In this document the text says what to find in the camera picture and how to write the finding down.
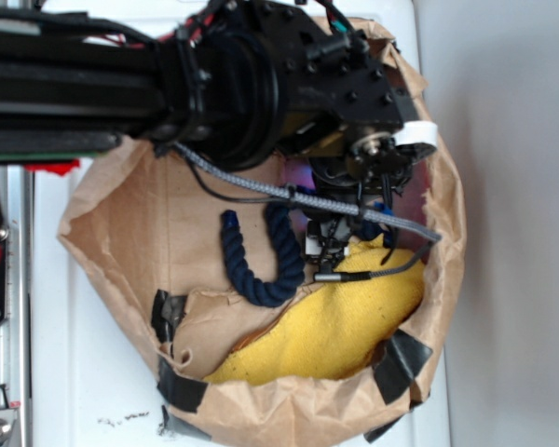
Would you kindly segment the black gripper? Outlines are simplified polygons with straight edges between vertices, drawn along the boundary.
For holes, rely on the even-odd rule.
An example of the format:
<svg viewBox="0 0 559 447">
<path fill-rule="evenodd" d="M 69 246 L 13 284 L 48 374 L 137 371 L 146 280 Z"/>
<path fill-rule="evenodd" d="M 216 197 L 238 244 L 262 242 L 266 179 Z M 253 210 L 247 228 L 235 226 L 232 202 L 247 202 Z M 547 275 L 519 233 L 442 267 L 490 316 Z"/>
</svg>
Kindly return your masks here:
<svg viewBox="0 0 559 447">
<path fill-rule="evenodd" d="M 413 177 L 413 166 L 436 152 L 436 146 L 397 146 L 387 131 L 378 131 L 346 146 L 340 156 L 311 157 L 318 193 L 327 196 L 379 196 L 390 205 Z"/>
</svg>

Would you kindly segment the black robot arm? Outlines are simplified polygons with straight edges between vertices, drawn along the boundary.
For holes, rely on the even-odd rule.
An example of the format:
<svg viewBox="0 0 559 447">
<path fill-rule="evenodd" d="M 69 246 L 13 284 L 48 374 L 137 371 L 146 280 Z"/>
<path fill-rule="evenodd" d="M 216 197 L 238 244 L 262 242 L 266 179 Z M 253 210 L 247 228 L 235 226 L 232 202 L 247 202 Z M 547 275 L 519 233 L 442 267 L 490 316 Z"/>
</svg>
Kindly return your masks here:
<svg viewBox="0 0 559 447">
<path fill-rule="evenodd" d="M 225 172 L 305 157 L 324 186 L 400 190 L 437 149 L 406 86 L 332 2 L 210 1 L 152 37 L 86 13 L 0 7 L 0 164 L 95 156 L 124 137 Z"/>
</svg>

